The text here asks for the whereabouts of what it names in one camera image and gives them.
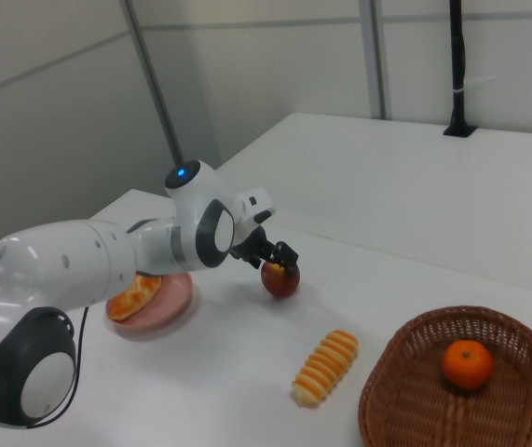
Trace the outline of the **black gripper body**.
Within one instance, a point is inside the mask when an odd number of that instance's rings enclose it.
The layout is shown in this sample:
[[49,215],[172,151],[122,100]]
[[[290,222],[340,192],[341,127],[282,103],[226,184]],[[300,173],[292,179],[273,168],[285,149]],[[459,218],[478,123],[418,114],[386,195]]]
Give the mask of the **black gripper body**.
[[267,260],[270,257],[270,242],[265,229],[258,225],[243,242],[231,248],[231,255],[241,260]]

